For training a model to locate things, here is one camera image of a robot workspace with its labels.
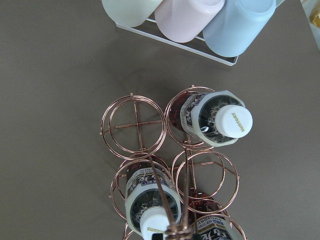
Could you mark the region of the copper wire bottle basket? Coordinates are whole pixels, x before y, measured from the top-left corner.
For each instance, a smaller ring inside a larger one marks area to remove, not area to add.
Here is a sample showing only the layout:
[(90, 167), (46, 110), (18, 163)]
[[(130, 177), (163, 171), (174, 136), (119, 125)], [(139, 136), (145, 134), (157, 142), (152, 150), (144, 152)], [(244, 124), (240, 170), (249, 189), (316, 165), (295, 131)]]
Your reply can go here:
[[(203, 86), (191, 86), (174, 96), (162, 110), (150, 98), (130, 94), (115, 100), (104, 112), (100, 135), (108, 149), (121, 159), (110, 186), (110, 198), (115, 211), (125, 220), (123, 239), (130, 240), (141, 235), (134, 232), (126, 219), (125, 197), (127, 170), (130, 165), (150, 162), (161, 200), (169, 221), (163, 233), (155, 233), (151, 240), (202, 240), (189, 224), (189, 211), (201, 213), (189, 206), (195, 200), (192, 192), (206, 193), (220, 209), (209, 215), (225, 212), (226, 217), (246, 238), (241, 225), (228, 213), (228, 207), (239, 191), (240, 176), (235, 164), (218, 147), (210, 146), (177, 129), (169, 119), (169, 105), (185, 91), (215, 90)], [(181, 219), (175, 222), (165, 193), (162, 189), (154, 163), (163, 164), (173, 182), (181, 205)]]

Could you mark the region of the pink plastic cup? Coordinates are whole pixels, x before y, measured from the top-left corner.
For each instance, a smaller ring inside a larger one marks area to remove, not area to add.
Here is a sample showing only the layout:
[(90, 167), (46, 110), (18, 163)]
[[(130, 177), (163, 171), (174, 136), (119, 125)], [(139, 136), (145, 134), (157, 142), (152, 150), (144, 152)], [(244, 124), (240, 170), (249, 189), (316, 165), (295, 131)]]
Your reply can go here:
[(164, 0), (154, 11), (157, 27), (169, 40), (193, 40), (223, 8), (224, 0)]

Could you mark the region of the cream plastic cup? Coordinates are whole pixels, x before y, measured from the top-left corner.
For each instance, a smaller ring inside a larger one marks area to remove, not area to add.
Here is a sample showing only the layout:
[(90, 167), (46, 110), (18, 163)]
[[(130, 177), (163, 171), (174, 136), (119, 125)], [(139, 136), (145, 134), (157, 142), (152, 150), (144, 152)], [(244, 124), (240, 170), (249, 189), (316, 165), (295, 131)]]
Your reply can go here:
[(102, 0), (107, 15), (118, 25), (137, 27), (161, 4), (162, 0)]

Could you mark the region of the light blue plastic cup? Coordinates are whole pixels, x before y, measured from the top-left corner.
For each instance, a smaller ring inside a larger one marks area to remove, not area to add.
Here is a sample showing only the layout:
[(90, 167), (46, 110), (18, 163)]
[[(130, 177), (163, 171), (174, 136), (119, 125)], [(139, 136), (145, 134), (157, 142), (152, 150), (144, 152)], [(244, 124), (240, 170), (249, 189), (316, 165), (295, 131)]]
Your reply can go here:
[(241, 55), (276, 10), (275, 0), (227, 0), (203, 29), (206, 45), (217, 55)]

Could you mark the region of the white cup rack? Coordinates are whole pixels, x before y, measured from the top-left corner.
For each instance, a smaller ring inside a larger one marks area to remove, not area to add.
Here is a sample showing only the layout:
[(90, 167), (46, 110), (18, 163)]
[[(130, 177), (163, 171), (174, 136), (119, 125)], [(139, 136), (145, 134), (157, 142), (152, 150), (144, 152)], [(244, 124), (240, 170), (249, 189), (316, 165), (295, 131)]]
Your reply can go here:
[(173, 40), (165, 37), (161, 31), (159, 30), (156, 21), (153, 18), (148, 18), (141, 25), (136, 27), (128, 27), (121, 25), (119, 23), (115, 23), (115, 26), (121, 30), (130, 32), (132, 34), (143, 36), (144, 38), (151, 39), (174, 48), (178, 48), (180, 50), (192, 53), (197, 56), (204, 57), (211, 61), (221, 63), (226, 66), (234, 66), (238, 63), (239, 58), (241, 58), (245, 53), (242, 53), (237, 56), (225, 57), (221, 56), (215, 52), (213, 52), (206, 44), (202, 32), (197, 35), (191, 41), (185, 43), (175, 42)]

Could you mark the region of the tea bottle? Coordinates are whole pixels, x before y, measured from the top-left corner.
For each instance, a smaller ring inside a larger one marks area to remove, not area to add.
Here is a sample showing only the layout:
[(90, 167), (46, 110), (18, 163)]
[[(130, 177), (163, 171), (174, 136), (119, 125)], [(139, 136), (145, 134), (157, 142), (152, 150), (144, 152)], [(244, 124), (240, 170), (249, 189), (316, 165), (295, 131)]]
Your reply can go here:
[(253, 126), (251, 112), (229, 90), (182, 92), (169, 105), (168, 117), (175, 128), (211, 147), (234, 144)]
[[(178, 223), (182, 215), (179, 194), (167, 168), (161, 163), (154, 163), (154, 167), (173, 219)], [(127, 168), (124, 205), (128, 226), (144, 240), (152, 239), (153, 234), (162, 234), (170, 225), (149, 161)]]
[(189, 206), (201, 213), (189, 211), (188, 224), (192, 226), (202, 240), (242, 240), (244, 237), (234, 224), (226, 217), (225, 212), (210, 215), (209, 212), (221, 208), (213, 198), (206, 193), (191, 193), (196, 199), (189, 200)]

